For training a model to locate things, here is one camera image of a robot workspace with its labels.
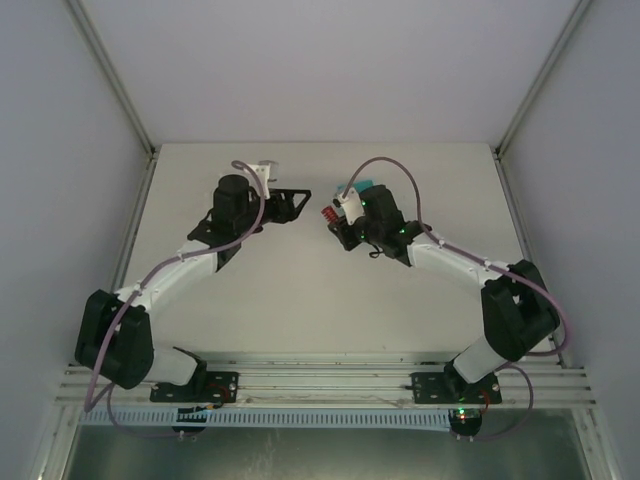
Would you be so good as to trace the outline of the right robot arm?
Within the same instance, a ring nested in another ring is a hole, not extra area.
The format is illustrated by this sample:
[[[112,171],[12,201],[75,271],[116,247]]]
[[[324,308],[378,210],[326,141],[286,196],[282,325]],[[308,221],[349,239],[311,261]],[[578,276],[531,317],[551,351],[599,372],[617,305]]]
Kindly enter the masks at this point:
[[[531,262],[506,264],[463,253],[437,238],[426,224],[406,220],[384,185],[361,192],[351,189],[322,214],[345,250],[368,244],[407,267],[449,280],[479,302],[482,335],[443,369],[444,386],[456,401],[474,395],[479,384],[500,367],[533,352],[561,324]]]

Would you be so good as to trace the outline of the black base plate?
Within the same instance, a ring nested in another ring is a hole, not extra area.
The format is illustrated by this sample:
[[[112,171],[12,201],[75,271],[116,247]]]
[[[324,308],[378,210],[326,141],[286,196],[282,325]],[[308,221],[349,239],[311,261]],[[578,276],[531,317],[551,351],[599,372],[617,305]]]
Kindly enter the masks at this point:
[[[235,403],[238,386],[238,372],[205,371],[185,385],[166,382],[154,385],[149,400],[152,403]]]
[[[414,372],[405,389],[412,393],[414,403],[419,405],[502,403],[501,388],[494,373],[476,383],[462,381],[456,384],[445,372]]]

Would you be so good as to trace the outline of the left aluminium corner post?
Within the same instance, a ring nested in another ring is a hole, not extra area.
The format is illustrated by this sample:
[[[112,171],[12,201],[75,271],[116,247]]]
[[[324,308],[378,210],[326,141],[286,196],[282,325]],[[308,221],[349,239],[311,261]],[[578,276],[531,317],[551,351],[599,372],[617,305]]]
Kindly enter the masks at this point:
[[[125,84],[101,39],[85,3],[80,0],[64,0],[63,4],[78,29],[83,43],[106,81],[107,86],[115,96],[143,151],[149,158],[152,158],[156,152],[156,148],[151,140],[151,136],[127,92]]]

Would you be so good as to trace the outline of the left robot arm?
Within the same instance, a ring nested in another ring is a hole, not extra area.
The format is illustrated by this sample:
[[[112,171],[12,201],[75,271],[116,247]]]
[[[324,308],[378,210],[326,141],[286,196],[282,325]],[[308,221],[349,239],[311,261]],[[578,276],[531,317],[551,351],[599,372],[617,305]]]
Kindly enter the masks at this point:
[[[296,220],[310,198],[308,189],[256,189],[242,175],[223,176],[211,209],[170,261],[128,287],[89,296],[75,360],[123,389],[143,382],[200,389],[205,362],[184,349],[155,345],[153,321],[190,287],[229,263],[248,232]]]

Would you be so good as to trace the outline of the right aluminium corner post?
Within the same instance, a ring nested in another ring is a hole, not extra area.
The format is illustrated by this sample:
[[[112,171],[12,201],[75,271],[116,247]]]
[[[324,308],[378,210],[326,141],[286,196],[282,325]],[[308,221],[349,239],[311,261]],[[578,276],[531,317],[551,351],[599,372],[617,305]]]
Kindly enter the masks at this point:
[[[560,61],[562,55],[567,49],[570,41],[576,34],[578,28],[582,24],[587,12],[589,11],[592,0],[579,0],[575,3],[568,18],[564,22],[559,34],[555,38],[551,49],[547,53],[538,69],[532,83],[530,84],[525,96],[520,101],[514,115],[512,116],[505,132],[501,136],[499,142],[494,148],[494,154],[498,161],[504,158],[518,131],[524,123],[529,111],[533,107],[535,101],[541,94],[544,86],[554,72],[556,65]]]

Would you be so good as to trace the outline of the teal plastic bin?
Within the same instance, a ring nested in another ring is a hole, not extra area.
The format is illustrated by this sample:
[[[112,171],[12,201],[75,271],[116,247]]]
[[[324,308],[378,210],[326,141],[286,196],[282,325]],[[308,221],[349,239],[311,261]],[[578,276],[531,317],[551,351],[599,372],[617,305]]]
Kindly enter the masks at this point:
[[[370,187],[372,187],[374,185],[375,185],[375,183],[374,183],[373,180],[365,179],[365,180],[355,181],[351,185],[351,187],[354,188],[357,192],[361,192],[361,191],[366,190],[366,189],[368,189],[368,188],[370,188]],[[338,194],[341,194],[345,190],[346,187],[347,187],[346,184],[340,184],[340,185],[338,185],[336,187],[336,192]]]

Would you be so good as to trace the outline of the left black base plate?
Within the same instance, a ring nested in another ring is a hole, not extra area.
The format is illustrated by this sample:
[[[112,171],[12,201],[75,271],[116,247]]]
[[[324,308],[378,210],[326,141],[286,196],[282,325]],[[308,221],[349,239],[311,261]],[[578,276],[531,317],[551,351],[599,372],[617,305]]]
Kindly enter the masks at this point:
[[[205,371],[185,385],[166,382],[154,385],[149,400],[152,403],[235,403],[238,386],[238,372]]]

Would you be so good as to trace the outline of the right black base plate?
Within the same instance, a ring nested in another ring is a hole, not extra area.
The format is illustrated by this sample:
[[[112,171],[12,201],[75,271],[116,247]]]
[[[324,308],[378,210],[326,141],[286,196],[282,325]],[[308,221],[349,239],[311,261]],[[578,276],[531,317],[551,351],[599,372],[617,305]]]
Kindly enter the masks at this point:
[[[501,388],[494,373],[476,383],[462,381],[456,384],[445,372],[414,372],[405,389],[412,393],[414,403],[419,405],[502,403]]]

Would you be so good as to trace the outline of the aluminium corner post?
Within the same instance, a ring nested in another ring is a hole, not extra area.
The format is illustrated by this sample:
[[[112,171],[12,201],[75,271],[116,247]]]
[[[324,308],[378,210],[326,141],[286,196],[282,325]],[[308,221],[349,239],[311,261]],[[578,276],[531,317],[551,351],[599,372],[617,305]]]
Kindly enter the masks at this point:
[[[562,55],[567,49],[570,41],[576,34],[578,28],[582,24],[587,12],[589,11],[592,0],[579,0],[575,3],[568,18],[564,22],[559,34],[555,38],[551,49],[547,53],[538,69],[532,83],[530,84],[525,96],[520,101],[514,115],[512,116],[505,132],[501,136],[499,142],[494,148],[494,154],[498,161],[504,158],[518,131],[524,123],[529,111],[533,107],[535,101],[541,94],[544,86],[554,72],[556,65],[560,61]]]
[[[85,3],[80,0],[64,0],[63,4],[78,29],[83,43],[106,81],[107,86],[115,96],[143,151],[149,158],[152,158],[156,152],[156,148],[151,140],[151,136],[127,92],[125,84],[101,39]]]

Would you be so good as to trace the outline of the aluminium rail frame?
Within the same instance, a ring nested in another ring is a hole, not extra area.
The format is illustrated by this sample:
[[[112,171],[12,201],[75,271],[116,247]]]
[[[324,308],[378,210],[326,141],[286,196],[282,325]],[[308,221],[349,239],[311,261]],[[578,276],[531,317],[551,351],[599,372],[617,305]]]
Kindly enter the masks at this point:
[[[239,408],[413,408],[414,373],[440,371],[444,354],[211,353],[213,371],[239,375]],[[527,358],[498,373],[503,408],[589,408],[596,400],[587,373],[553,358]]]

